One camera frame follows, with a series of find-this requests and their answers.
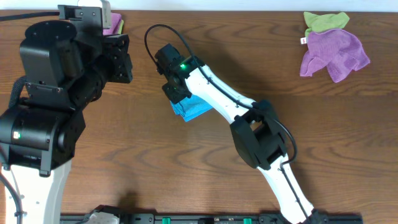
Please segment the blue microfiber cloth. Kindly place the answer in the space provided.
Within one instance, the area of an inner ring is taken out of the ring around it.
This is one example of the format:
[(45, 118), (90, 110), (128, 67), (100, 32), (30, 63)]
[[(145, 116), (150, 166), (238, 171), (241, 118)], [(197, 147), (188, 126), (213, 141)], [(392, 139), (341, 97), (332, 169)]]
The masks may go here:
[(196, 95), (184, 98), (176, 104), (172, 102), (170, 104), (174, 113), (180, 115), (185, 122), (189, 122), (213, 108), (209, 103)]

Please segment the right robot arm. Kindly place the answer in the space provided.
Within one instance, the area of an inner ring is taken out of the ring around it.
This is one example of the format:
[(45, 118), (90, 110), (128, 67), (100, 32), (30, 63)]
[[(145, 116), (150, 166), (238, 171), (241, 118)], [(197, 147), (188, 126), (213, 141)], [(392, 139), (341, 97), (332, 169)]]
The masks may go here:
[(198, 57), (184, 57), (171, 44), (153, 56), (157, 71), (167, 83), (163, 91), (172, 103), (197, 96), (219, 112), (229, 123), (239, 156), (261, 172), (289, 223), (322, 223), (323, 218), (300, 188), (287, 154), (290, 131), (279, 121), (272, 105), (256, 102), (220, 80)]

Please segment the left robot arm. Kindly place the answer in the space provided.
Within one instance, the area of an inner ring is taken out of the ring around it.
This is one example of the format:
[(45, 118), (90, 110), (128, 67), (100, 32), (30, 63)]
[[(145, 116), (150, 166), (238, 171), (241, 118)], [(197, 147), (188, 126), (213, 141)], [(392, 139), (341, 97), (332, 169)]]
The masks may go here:
[(126, 34), (112, 26), (108, 1), (79, 1), (44, 12), (25, 31), (25, 70), (1, 115), (1, 182), (7, 223), (58, 223), (63, 190), (85, 128), (83, 111), (107, 83), (130, 83)]

